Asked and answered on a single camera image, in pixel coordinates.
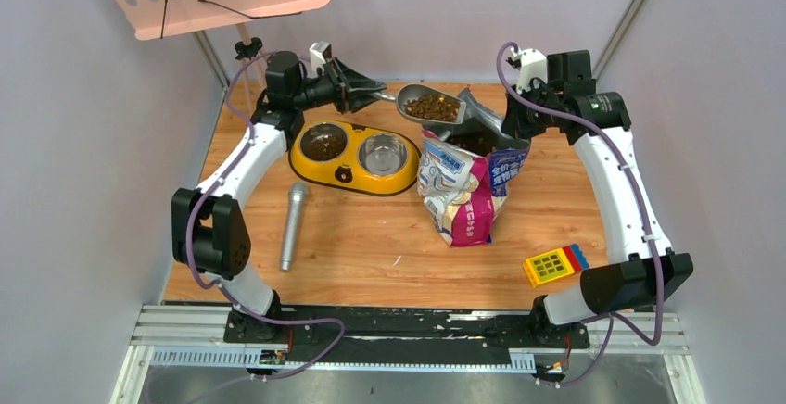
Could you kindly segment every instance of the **yellow toy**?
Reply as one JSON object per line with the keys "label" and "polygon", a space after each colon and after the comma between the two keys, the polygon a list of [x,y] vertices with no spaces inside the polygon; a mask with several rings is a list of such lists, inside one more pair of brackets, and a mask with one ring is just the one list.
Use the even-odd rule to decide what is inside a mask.
{"label": "yellow toy", "polygon": [[563,246],[528,258],[522,264],[533,288],[570,276],[590,267],[578,245]]}
{"label": "yellow toy", "polygon": [[398,133],[344,121],[313,123],[289,151],[303,180],[375,196],[394,196],[415,182],[420,151]]}

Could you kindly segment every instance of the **plastic bag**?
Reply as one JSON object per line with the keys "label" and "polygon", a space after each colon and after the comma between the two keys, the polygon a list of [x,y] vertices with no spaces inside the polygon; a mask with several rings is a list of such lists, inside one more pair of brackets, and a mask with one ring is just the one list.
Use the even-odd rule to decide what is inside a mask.
{"label": "plastic bag", "polygon": [[[491,243],[491,227],[508,197],[507,183],[521,171],[529,142],[500,131],[501,118],[465,89],[469,118],[448,128],[423,130],[424,152],[418,172],[418,194],[434,225],[450,246]],[[437,137],[482,136],[494,150],[479,156]]]}

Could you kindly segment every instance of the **silver microphone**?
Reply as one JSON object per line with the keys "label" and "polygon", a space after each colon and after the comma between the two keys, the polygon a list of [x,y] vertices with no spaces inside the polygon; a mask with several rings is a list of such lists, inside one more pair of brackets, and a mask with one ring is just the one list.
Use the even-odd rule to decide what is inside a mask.
{"label": "silver microphone", "polygon": [[292,189],[289,190],[289,211],[286,213],[284,242],[281,244],[281,271],[289,271],[292,266],[292,258],[295,257],[295,248],[298,246],[300,220],[308,198],[309,187],[305,183],[297,182],[292,185]]}

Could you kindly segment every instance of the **metal pole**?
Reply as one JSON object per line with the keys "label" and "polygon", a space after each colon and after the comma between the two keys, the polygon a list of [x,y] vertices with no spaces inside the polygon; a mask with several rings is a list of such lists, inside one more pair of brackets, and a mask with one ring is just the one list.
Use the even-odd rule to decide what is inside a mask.
{"label": "metal pole", "polygon": [[595,76],[596,79],[600,80],[603,72],[609,65],[612,57],[615,55],[617,48],[619,45],[622,44],[622,40],[625,38],[625,35],[628,33],[630,26],[633,24],[633,21],[639,15],[641,8],[644,6],[644,3],[647,0],[630,0],[630,4],[628,4],[628,8],[625,9],[625,12],[622,14],[622,18],[616,25],[612,36],[609,38],[609,42],[606,44],[606,47],[601,52],[600,57],[598,58],[597,63],[595,63],[595,69],[592,70],[592,75]]}

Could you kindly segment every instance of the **stainless steel bowl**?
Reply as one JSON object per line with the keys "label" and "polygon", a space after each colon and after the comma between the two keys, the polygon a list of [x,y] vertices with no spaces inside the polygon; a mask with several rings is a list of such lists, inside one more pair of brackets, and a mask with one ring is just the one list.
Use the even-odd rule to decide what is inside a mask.
{"label": "stainless steel bowl", "polygon": [[[407,103],[412,100],[416,100],[424,95],[437,95],[437,96],[444,96],[450,100],[455,100],[459,104],[459,113],[456,116],[456,121],[439,121],[439,120],[425,120],[420,119],[418,117],[413,117],[412,115],[407,113]],[[452,125],[452,124],[461,124],[464,121],[464,116],[466,116],[466,102],[456,98],[453,95],[445,94],[444,92],[440,92],[437,89],[432,89],[428,86],[424,86],[422,84],[407,84],[406,86],[402,87],[399,91],[399,94],[396,95],[396,109],[399,110],[399,114],[402,117],[409,121],[414,121],[416,123],[420,123],[423,125]]]}
{"label": "stainless steel bowl", "polygon": [[395,135],[378,133],[363,140],[358,161],[366,172],[385,176],[395,174],[407,164],[407,146]]}
{"label": "stainless steel bowl", "polygon": [[[341,143],[341,152],[330,158],[316,154],[313,148],[314,145],[326,144],[330,137],[338,138]],[[303,133],[303,136],[300,138],[300,152],[303,153],[303,156],[313,161],[330,161],[344,154],[344,151],[347,150],[347,141],[347,132],[341,126],[334,123],[319,123],[311,126]]]}

